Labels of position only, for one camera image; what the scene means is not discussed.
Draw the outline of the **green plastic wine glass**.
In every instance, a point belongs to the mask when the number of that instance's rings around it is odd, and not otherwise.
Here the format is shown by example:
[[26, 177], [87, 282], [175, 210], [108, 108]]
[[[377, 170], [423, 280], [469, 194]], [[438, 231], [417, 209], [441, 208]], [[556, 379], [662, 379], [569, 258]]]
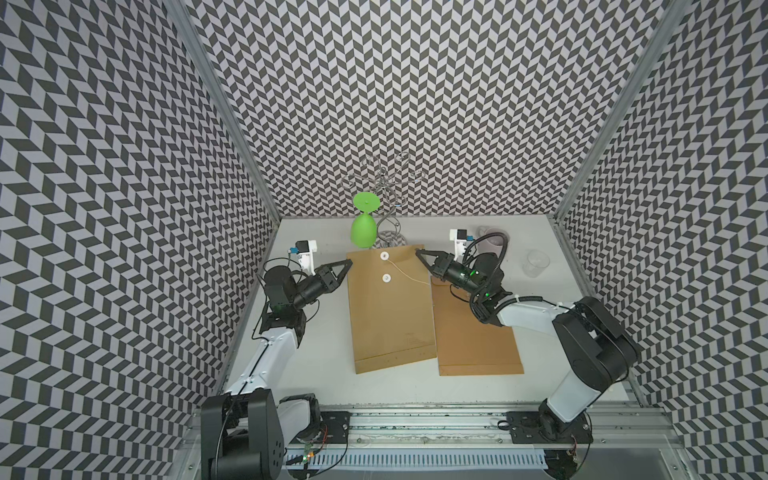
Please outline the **green plastic wine glass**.
[[359, 214], [352, 223], [350, 239], [359, 248], [370, 248], [377, 238], [377, 222], [372, 213], [380, 207], [380, 198], [372, 192], [360, 192], [354, 196], [353, 205]]

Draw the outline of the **clear drinking glass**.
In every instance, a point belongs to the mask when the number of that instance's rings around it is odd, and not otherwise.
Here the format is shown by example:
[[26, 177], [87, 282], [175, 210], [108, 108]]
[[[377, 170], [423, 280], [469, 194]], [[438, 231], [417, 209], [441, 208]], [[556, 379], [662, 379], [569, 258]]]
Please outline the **clear drinking glass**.
[[543, 251], [531, 249], [522, 261], [522, 270], [529, 278], [540, 276], [551, 264], [550, 257]]

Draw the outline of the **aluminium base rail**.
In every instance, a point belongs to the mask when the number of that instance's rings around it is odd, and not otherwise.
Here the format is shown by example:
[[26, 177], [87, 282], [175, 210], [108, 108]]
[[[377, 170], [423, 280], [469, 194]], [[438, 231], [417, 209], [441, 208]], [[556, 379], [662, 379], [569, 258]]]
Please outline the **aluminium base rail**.
[[316, 444], [284, 447], [296, 478], [325, 471], [541, 470], [565, 478], [584, 473], [602, 454], [647, 458], [680, 471], [683, 445], [656, 408], [598, 402], [560, 439], [537, 429], [530, 404], [342, 406], [324, 414]]

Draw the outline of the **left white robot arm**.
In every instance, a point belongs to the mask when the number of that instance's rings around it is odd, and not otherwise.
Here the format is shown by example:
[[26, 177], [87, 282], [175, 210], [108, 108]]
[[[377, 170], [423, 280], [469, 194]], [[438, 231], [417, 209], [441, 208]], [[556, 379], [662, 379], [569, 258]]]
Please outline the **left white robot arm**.
[[337, 290], [352, 267], [350, 259], [320, 265], [301, 280], [286, 265], [266, 272], [266, 302], [252, 337], [255, 353], [228, 389], [201, 407], [203, 479], [275, 479], [291, 441], [312, 448], [290, 464], [307, 462], [322, 450], [328, 426], [316, 396], [299, 394], [277, 401], [272, 388], [302, 342], [308, 323], [304, 308]]

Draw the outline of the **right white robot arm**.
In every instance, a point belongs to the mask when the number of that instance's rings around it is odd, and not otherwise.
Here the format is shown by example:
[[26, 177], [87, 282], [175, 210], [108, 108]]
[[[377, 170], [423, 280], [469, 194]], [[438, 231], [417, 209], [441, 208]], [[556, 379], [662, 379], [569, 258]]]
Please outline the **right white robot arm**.
[[587, 410], [609, 388], [626, 379], [640, 345], [595, 297], [570, 304], [517, 295], [502, 286], [502, 260], [482, 253], [457, 261], [451, 253], [418, 249], [431, 276], [469, 294], [467, 305], [482, 324], [534, 331], [558, 340], [568, 370], [535, 411], [511, 412], [505, 422], [515, 443], [589, 443]]

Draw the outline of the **brown kraft file bag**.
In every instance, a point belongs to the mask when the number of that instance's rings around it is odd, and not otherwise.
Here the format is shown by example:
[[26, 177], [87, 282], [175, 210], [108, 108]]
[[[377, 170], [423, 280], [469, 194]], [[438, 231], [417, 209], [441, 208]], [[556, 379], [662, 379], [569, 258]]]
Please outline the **brown kraft file bag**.
[[480, 323], [448, 282], [430, 281], [439, 375], [522, 375], [513, 330]]

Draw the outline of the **pale pink ceramic mug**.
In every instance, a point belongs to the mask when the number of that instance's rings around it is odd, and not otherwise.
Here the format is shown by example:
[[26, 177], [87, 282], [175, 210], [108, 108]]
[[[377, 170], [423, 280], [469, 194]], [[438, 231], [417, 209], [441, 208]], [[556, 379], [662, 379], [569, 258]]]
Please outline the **pale pink ceramic mug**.
[[480, 226], [476, 233], [477, 238], [491, 234], [491, 237], [477, 243], [476, 251], [478, 253], [493, 253], [499, 256], [502, 253], [505, 241], [509, 240], [508, 233], [496, 227]]

